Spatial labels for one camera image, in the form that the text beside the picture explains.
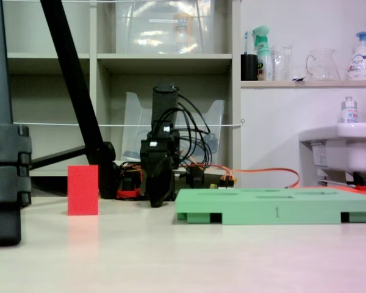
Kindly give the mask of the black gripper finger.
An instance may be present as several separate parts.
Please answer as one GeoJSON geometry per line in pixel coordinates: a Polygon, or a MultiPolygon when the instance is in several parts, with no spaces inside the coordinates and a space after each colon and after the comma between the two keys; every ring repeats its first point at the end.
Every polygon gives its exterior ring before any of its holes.
{"type": "Polygon", "coordinates": [[[174,200],[174,173],[172,169],[171,158],[165,158],[162,161],[161,171],[159,173],[159,199],[161,205],[164,201],[174,200]]]}
{"type": "Polygon", "coordinates": [[[146,194],[149,198],[152,208],[161,207],[161,195],[159,194],[159,160],[150,158],[147,164],[146,194]]]}

